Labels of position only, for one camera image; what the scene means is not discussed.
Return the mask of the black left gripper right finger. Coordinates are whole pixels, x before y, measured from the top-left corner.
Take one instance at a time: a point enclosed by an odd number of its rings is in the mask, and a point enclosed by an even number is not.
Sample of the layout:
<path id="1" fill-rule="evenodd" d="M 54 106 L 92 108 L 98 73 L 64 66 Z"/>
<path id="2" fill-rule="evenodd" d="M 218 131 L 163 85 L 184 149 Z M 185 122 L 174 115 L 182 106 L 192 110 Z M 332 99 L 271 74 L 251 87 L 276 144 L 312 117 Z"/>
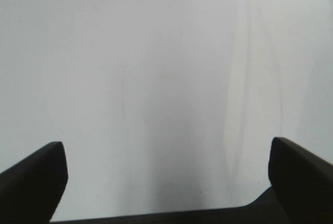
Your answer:
<path id="1" fill-rule="evenodd" d="M 332 223 L 332 164 L 287 138 L 275 137 L 268 178 L 292 223 Z"/>

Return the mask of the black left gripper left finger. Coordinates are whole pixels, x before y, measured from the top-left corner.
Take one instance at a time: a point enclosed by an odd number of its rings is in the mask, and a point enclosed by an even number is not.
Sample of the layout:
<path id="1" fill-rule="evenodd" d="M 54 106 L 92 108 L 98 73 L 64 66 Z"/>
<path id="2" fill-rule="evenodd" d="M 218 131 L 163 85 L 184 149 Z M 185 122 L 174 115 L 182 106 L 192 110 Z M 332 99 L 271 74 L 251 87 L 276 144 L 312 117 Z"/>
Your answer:
<path id="1" fill-rule="evenodd" d="M 1 173 L 1 223 L 49 223 L 68 182 L 62 142 L 50 142 Z"/>

